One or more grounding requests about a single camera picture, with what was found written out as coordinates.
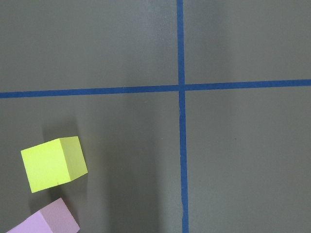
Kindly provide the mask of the pink foam cube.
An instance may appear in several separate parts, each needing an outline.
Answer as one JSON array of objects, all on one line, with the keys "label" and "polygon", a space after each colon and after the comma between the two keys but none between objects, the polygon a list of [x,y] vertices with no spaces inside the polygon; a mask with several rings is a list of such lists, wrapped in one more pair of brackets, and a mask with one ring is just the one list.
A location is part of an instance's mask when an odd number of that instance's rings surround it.
[{"label": "pink foam cube", "polygon": [[80,227],[62,198],[35,212],[10,233],[77,233]]}]

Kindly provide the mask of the yellow foam cube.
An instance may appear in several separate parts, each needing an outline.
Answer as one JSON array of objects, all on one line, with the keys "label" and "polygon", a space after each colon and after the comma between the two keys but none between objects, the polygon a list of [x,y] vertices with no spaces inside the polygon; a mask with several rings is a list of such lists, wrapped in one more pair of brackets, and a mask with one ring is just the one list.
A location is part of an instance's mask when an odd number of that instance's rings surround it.
[{"label": "yellow foam cube", "polygon": [[21,151],[32,193],[88,173],[79,137],[62,137]]}]

